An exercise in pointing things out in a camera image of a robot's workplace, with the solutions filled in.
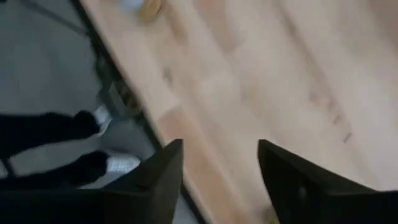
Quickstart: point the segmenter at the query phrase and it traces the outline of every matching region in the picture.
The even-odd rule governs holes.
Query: wood grain
[[[159,138],[185,140],[210,223],[264,223],[268,139],[377,190],[398,189],[393,0],[169,0],[151,24],[81,0]]]

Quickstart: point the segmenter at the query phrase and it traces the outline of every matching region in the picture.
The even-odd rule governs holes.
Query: person
[[[44,144],[101,136],[112,117],[105,106],[80,111],[37,115],[0,114],[0,158],[8,159]],[[75,189],[90,184],[107,172],[127,173],[139,165],[134,156],[111,156],[104,151],[82,155],[74,162],[44,173],[0,180],[0,190]]]

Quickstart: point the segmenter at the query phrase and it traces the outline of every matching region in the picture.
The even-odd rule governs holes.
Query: shoe
[[[110,156],[107,163],[106,173],[127,174],[140,164],[140,160],[129,154],[116,154]]]
[[[102,136],[112,122],[111,113],[106,109],[105,105],[101,105],[94,111],[93,116],[99,126],[99,133],[97,133],[97,136]]]

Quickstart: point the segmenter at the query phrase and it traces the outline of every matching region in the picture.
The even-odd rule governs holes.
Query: black pants
[[[73,117],[57,113],[0,115],[0,158],[48,143],[85,139],[99,131],[93,115],[87,111]],[[103,152],[92,152],[46,173],[1,179],[0,190],[77,188],[104,175],[107,158]]]

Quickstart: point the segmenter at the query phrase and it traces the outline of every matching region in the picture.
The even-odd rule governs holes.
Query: gym floor
[[[83,28],[67,0],[35,1]],[[95,110],[101,85],[93,73],[93,60],[87,37],[27,9],[21,0],[0,4],[0,113]],[[154,153],[140,127],[123,121],[111,124],[101,138],[29,149],[11,163],[17,175],[26,175],[68,164],[97,149],[128,152],[141,159]],[[115,178],[105,176],[87,187],[98,188]],[[174,223],[197,223],[182,199]]]

